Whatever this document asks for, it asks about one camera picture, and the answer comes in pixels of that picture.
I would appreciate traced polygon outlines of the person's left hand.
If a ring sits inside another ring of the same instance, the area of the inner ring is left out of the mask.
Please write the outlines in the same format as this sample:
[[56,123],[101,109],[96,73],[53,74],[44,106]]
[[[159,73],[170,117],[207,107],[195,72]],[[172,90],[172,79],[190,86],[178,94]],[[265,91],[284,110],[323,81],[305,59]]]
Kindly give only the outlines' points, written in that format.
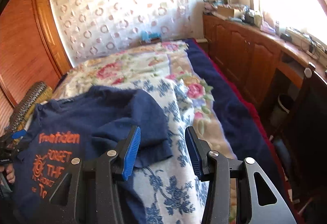
[[6,172],[5,179],[8,183],[14,183],[16,180],[15,170],[13,164],[6,164],[0,166],[0,172]]

